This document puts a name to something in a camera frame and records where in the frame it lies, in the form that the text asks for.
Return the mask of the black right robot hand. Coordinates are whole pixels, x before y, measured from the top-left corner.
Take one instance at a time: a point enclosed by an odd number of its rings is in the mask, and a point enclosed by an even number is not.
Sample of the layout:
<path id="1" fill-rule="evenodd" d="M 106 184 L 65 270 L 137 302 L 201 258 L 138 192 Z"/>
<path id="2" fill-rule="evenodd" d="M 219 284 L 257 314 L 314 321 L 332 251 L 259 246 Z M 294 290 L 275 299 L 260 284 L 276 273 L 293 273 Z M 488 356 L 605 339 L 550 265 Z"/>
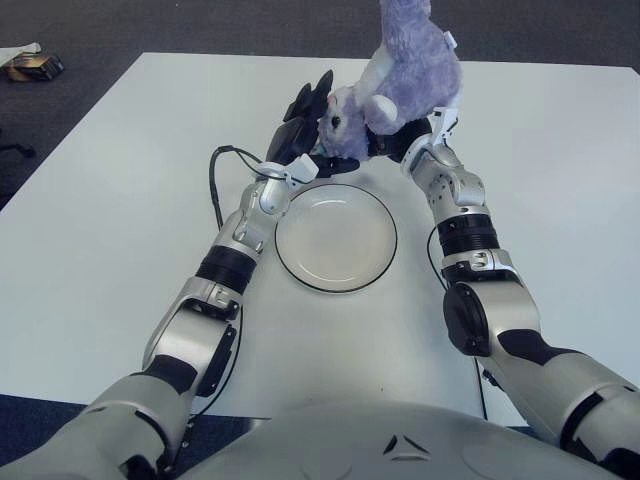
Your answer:
<path id="1" fill-rule="evenodd" d="M 367 127 L 368 155 L 388 157 L 396 163 L 401 163 L 411 144 L 417 138 L 431 133 L 431 125 L 427 118 L 408 122 L 392 135 L 376 134 Z"/>

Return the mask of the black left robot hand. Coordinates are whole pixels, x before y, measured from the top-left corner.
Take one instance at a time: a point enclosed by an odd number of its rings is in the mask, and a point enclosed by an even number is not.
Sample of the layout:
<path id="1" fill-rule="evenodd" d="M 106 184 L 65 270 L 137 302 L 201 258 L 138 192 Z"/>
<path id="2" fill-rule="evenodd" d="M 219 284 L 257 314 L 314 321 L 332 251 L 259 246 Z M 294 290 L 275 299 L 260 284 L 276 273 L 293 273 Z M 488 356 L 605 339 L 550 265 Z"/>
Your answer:
<path id="1" fill-rule="evenodd" d="M 288 106 L 283 123 L 274 133 L 266 154 L 266 161 L 289 165 L 302 154 L 308 154 L 318 167 L 317 178 L 356 171 L 360 162 L 356 159 L 332 157 L 325 153 L 313 153 L 319 137 L 318 122 L 328 108 L 327 97 L 333 83 L 333 71 L 325 72 L 315 87 L 306 83 Z"/>

